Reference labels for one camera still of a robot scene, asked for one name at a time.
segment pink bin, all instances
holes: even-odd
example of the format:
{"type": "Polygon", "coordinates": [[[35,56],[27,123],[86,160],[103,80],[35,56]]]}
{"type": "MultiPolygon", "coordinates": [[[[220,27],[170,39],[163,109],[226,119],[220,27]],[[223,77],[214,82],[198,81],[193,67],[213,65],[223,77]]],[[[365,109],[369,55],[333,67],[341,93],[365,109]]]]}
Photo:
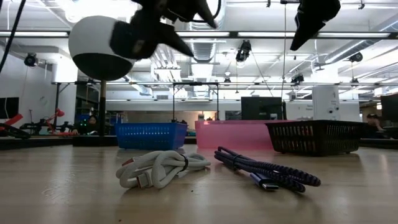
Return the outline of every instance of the pink bin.
{"type": "Polygon", "coordinates": [[[269,121],[196,121],[197,144],[200,149],[273,149],[266,123],[269,121]]]}

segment blue basket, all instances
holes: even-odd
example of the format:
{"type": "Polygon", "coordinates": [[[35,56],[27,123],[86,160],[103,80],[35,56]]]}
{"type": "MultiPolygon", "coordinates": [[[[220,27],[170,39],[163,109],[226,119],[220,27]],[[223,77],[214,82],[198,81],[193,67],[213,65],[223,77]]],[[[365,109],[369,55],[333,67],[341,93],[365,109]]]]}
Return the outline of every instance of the blue basket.
{"type": "Polygon", "coordinates": [[[172,150],[184,145],[187,125],[180,123],[116,124],[121,149],[172,150]]]}

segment wooden table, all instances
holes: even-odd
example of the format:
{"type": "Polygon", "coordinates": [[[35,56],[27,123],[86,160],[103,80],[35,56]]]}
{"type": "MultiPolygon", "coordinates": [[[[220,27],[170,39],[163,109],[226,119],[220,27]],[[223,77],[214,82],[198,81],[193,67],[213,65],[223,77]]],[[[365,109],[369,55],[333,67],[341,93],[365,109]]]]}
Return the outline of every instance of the wooden table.
{"type": "MultiPolygon", "coordinates": [[[[185,146],[186,152],[196,146],[185,146]]],[[[322,180],[304,194],[265,192],[244,172],[212,165],[162,190],[119,186],[121,163],[137,151],[71,146],[0,151],[1,223],[398,223],[398,153],[360,149],[332,157],[241,151],[322,180]]]]}

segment white ball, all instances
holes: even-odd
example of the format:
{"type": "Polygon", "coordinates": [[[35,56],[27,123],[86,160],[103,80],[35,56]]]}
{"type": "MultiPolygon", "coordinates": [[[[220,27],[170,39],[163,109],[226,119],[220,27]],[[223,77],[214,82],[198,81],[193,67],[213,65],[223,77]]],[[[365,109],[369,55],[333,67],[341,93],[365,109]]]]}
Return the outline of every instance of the white ball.
{"type": "Polygon", "coordinates": [[[69,35],[69,52],[76,66],[97,80],[117,80],[130,72],[135,60],[120,57],[109,47],[116,19],[90,16],[75,24],[69,35]]]}

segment black basket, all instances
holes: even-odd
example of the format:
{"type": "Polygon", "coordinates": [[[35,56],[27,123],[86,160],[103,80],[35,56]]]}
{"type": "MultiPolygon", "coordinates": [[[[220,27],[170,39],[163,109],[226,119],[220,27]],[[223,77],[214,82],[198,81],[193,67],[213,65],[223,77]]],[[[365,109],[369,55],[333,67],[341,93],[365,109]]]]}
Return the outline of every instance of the black basket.
{"type": "Polygon", "coordinates": [[[308,156],[327,156],[358,150],[364,127],[364,123],[329,120],[266,125],[275,151],[308,156]]]}

